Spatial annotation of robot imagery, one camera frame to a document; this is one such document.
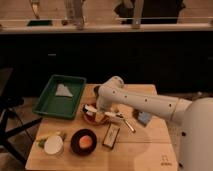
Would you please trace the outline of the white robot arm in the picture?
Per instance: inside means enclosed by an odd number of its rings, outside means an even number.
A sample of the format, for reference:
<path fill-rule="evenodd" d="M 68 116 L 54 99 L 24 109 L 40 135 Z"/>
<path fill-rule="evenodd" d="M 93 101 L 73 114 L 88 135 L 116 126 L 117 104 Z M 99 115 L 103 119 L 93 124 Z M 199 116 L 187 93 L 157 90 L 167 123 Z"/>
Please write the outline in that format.
<path fill-rule="evenodd" d="M 119 76 L 111 77 L 94 91 L 99 111 L 108 111 L 113 103 L 123 104 L 179 125 L 178 171 L 213 171 L 213 97 L 190 101 L 129 91 Z"/>

